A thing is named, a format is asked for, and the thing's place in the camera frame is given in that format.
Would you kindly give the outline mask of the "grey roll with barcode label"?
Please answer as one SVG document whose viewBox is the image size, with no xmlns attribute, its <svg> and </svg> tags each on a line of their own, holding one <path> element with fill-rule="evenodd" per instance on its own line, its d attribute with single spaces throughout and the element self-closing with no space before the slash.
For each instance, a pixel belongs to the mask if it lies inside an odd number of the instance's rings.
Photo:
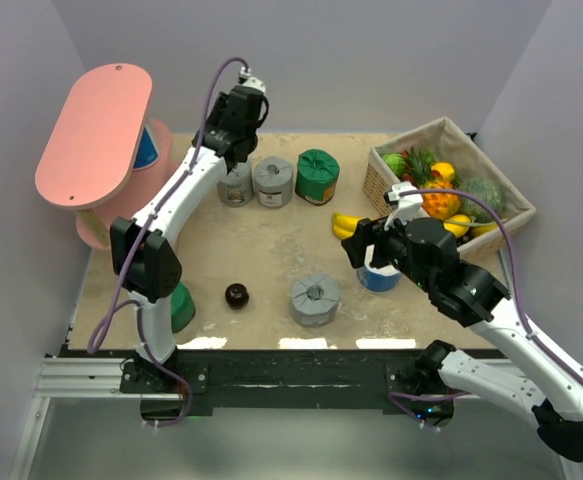
<svg viewBox="0 0 583 480">
<path fill-rule="evenodd" d="M 253 188 L 260 205 L 277 209 L 286 206 L 293 194 L 293 167 L 286 160 L 270 156 L 253 170 Z"/>
</svg>

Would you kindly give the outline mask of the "grey roll front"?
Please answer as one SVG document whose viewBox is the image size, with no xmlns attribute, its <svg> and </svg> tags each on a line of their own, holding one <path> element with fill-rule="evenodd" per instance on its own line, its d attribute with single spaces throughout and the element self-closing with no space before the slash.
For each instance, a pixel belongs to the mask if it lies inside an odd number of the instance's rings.
<svg viewBox="0 0 583 480">
<path fill-rule="evenodd" d="M 298 279 L 289 294 L 293 320 L 303 327 L 320 327 L 335 320 L 341 302 L 336 281 L 328 274 L 309 274 Z"/>
</svg>

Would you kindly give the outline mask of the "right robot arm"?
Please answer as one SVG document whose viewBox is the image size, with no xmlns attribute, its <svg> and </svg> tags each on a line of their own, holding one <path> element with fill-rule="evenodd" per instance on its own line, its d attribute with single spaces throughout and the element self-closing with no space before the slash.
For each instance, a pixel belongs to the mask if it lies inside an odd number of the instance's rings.
<svg viewBox="0 0 583 480">
<path fill-rule="evenodd" d="M 516 308 L 515 298 L 488 270 L 460 258 L 441 221 L 407 224 L 364 219 L 342 240 L 352 267 L 392 265 L 424 291 L 444 316 L 486 339 L 520 371 L 501 373 L 464 351 L 436 343 L 436 356 L 416 369 L 430 393 L 445 386 L 477 395 L 519 415 L 560 456 L 583 462 L 583 366 Z"/>
</svg>

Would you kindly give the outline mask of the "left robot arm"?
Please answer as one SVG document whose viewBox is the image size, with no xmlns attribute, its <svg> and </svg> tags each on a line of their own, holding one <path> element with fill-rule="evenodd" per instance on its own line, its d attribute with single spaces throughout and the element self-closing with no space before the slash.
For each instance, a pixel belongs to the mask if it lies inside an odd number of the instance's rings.
<svg viewBox="0 0 583 480">
<path fill-rule="evenodd" d="M 265 84 L 257 78 L 219 94 L 172 177 L 131 219 L 118 217 L 110 226 L 114 273 L 141 317 L 136 351 L 149 361 L 142 378 L 156 392 L 178 380 L 178 368 L 168 361 L 176 350 L 171 296 L 182 276 L 175 241 L 207 193 L 248 160 L 268 110 Z"/>
</svg>

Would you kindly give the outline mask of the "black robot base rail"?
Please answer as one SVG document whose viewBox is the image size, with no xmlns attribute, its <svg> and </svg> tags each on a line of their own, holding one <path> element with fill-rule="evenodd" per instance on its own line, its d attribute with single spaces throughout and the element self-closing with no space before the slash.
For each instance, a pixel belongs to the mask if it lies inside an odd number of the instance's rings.
<svg viewBox="0 0 583 480">
<path fill-rule="evenodd" d="M 188 350 L 165 369 L 129 350 L 88 357 L 64 349 L 47 358 L 38 397 L 137 399 L 152 429 L 219 409 L 413 412 L 442 426 L 469 387 L 446 386 L 436 366 L 448 345 L 407 350 Z"/>
</svg>

